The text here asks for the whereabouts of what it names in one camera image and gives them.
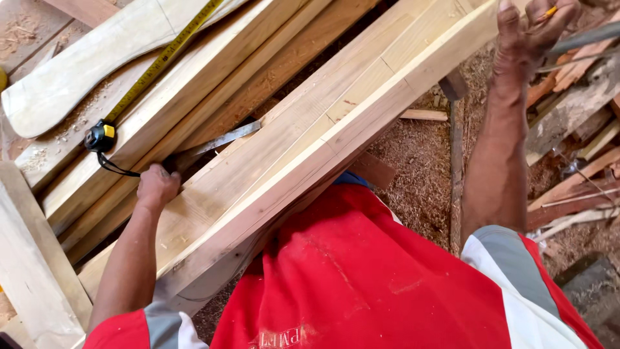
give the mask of hand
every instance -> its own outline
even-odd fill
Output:
[[[557,12],[546,18],[545,12],[553,6],[557,6]],[[510,0],[500,0],[494,76],[517,74],[529,81],[545,53],[556,44],[580,10],[577,0],[532,0],[525,7],[527,23],[522,23],[516,6]]]
[[[140,175],[138,186],[138,205],[160,212],[164,206],[179,193],[181,175],[169,174],[164,167],[154,163]]]

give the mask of timber stack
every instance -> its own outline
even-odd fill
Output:
[[[0,284],[17,313],[2,331],[24,348],[72,348],[85,338],[110,236],[129,218],[138,185],[103,169],[83,147],[84,132],[207,1],[45,1],[0,2],[3,20],[13,13],[21,21],[13,24],[20,37],[37,27],[32,15],[20,15],[25,6],[53,14],[45,35],[1,63],[9,86],[2,93]],[[117,119],[105,156],[140,172],[234,129],[378,2],[224,0]],[[522,12],[525,2],[517,1]],[[399,0],[272,103],[260,130],[214,155],[164,209],[158,297],[190,315],[201,309],[279,223],[496,36],[496,11],[494,0]],[[102,248],[104,240],[111,243]]]

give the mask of man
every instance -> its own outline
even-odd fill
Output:
[[[521,25],[509,0],[499,4],[489,105],[464,187],[462,260],[395,222],[347,173],[248,267],[211,346],[601,348],[545,272],[536,244],[517,233],[526,231],[525,87],[578,13],[576,0],[534,0]],[[85,348],[206,347],[187,315],[149,305],[156,224],[179,183],[159,165],[142,174]]]

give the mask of red t-shirt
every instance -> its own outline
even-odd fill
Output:
[[[148,334],[145,348],[164,348],[148,308],[132,314],[104,322],[84,348],[118,338],[123,330],[115,324],[126,325],[124,316]],[[197,348],[182,342],[187,319],[177,322],[172,347]],[[602,346],[549,278],[531,240],[484,227],[460,260],[396,222],[369,189],[340,184],[288,219],[248,267],[211,347]]]

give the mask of black tape measure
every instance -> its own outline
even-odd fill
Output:
[[[108,113],[108,115],[99,120],[99,122],[91,127],[84,138],[84,146],[91,152],[98,155],[99,164],[106,170],[116,172],[120,175],[139,177],[139,173],[126,171],[118,168],[112,162],[105,158],[105,152],[109,152],[116,141],[116,128],[114,120],[129,106],[140,94],[164,71],[174,60],[180,49],[189,41],[198,29],[211,16],[213,11],[221,5],[224,0],[210,0],[198,13],[192,21],[183,29],[181,33],[170,43],[164,51],[157,57],[155,62],[140,76],[140,79],[125,93],[120,102]],[[116,170],[108,168],[107,165],[114,167]]]

